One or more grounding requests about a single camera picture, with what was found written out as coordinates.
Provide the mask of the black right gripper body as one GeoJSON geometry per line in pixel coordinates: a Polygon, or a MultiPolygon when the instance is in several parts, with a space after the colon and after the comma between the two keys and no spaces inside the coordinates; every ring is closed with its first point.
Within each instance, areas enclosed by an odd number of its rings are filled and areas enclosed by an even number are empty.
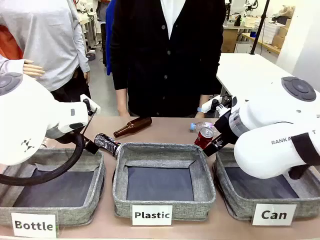
{"type": "Polygon", "coordinates": [[[226,113],[220,116],[214,124],[215,128],[220,133],[219,136],[214,139],[215,145],[234,145],[241,134],[241,130],[239,128],[240,125],[241,119],[237,111],[231,113],[231,110],[228,110],[226,113]]]}

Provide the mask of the pale bystander hand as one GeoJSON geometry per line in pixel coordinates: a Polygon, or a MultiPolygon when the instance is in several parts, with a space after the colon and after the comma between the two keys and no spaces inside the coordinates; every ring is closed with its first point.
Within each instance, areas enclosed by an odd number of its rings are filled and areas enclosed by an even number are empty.
{"type": "Polygon", "coordinates": [[[22,72],[30,77],[42,77],[45,74],[42,67],[34,65],[34,62],[28,59],[23,62],[22,72]]]}

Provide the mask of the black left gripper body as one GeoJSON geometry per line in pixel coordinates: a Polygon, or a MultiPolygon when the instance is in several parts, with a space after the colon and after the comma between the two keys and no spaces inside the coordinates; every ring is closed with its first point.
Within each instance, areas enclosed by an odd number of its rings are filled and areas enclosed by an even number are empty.
{"type": "Polygon", "coordinates": [[[91,141],[88,138],[84,139],[84,149],[91,153],[91,154],[96,154],[99,150],[99,146],[97,146],[93,141],[91,141]]]}

